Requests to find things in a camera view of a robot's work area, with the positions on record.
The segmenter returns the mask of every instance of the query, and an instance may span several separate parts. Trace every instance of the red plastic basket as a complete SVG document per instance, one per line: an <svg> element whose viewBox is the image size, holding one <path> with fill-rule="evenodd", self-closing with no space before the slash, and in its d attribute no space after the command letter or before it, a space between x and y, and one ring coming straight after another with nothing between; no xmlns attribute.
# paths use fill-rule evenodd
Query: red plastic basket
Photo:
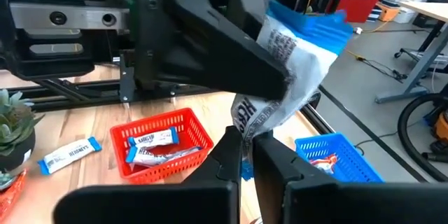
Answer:
<svg viewBox="0 0 448 224"><path fill-rule="evenodd" d="M176 128L179 144L158 146L151 149L152 153L168 154L193 146L200 146L202 149L185 157L154 167L135 165L131 169L130 164L125 161L130 149L127 138L139 137L152 132L166 130L169 127ZM111 136L120 175L123 179L133 184L152 183L172 174L182 172L185 169L200 165L214 145L191 108L182 108L177 111L115 126L111 128Z"/></svg>
<svg viewBox="0 0 448 224"><path fill-rule="evenodd" d="M0 192L0 223L6 220L8 214L13 210L15 203L19 200L25 188L26 176L27 170L22 171L10 188L4 192Z"/></svg>

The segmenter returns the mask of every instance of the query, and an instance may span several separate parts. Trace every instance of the desk leg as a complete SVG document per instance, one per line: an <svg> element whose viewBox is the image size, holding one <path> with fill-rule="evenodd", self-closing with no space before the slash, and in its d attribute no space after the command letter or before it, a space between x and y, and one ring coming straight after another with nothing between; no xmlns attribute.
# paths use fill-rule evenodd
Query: desk leg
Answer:
<svg viewBox="0 0 448 224"><path fill-rule="evenodd" d="M377 103L392 102L399 99L411 98L428 93L425 87L416 87L417 82L426 73L429 66L434 62L435 58L442 52L443 48L448 42L448 29L445 29L442 34L432 42L428 49L423 54L417 65L411 71L405 82L396 91L378 94L375 101Z"/></svg>
<svg viewBox="0 0 448 224"><path fill-rule="evenodd" d="M428 46L433 42L433 40L437 37L437 34L442 30L442 27L445 25L445 22L438 21L434 28L431 30L429 35L426 37L425 41L421 44L419 48L419 52L424 52L428 48Z"/></svg>

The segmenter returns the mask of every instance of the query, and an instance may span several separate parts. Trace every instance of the succulent plant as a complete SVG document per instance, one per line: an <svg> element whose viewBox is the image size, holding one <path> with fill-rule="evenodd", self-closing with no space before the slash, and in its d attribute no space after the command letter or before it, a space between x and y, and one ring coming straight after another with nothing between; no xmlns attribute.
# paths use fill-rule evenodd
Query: succulent plant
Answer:
<svg viewBox="0 0 448 224"><path fill-rule="evenodd" d="M42 119L36 118L29 99L21 99L17 92L9 97L6 89L0 91L0 155L9 155L33 132Z"/></svg>

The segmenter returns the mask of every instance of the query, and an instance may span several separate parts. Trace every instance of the white snack bar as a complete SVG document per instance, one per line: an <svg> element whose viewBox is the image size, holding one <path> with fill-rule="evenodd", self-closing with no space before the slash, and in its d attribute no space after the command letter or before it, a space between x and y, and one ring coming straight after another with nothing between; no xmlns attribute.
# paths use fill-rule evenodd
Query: white snack bar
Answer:
<svg viewBox="0 0 448 224"><path fill-rule="evenodd" d="M100 151L101 149L102 147L92 136L89 139L77 140L58 148L37 163L41 168L41 173L43 175L50 175L57 170L70 165L72 162L85 157L87 154L94 151Z"/></svg>
<svg viewBox="0 0 448 224"><path fill-rule="evenodd" d="M181 158L198 150L200 150L200 147L192 147L187 150L178 151L176 153L156 155L145 148L138 148L136 146L133 146L130 148L129 153L127 154L126 162L144 166L161 165L164 162Z"/></svg>
<svg viewBox="0 0 448 224"><path fill-rule="evenodd" d="M137 148L154 148L156 146L164 146L168 144L178 144L179 138L177 136L176 128L170 127L169 129L159 132L153 132L143 136L131 136L127 139L131 146Z"/></svg>

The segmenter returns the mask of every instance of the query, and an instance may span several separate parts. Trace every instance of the red basket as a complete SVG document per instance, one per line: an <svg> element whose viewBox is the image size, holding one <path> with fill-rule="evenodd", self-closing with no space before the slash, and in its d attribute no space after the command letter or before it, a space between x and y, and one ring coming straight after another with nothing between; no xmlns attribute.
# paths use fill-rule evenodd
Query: red basket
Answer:
<svg viewBox="0 0 448 224"><path fill-rule="evenodd" d="M126 163L126 156L130 145L128 137L139 137L141 135L166 130L175 127L179 137L179 144L158 146L151 149L154 154L168 154L182 151L193 146L202 149L187 156L166 162L154 167L143 167L135 165L131 169ZM118 170L123 179L133 184L147 184L164 179L172 174L182 172L185 169L200 165L207 157L214 143L210 136L193 113L191 108L183 108L177 111L163 113L160 115L144 118L124 125L111 128L111 136Z"/></svg>

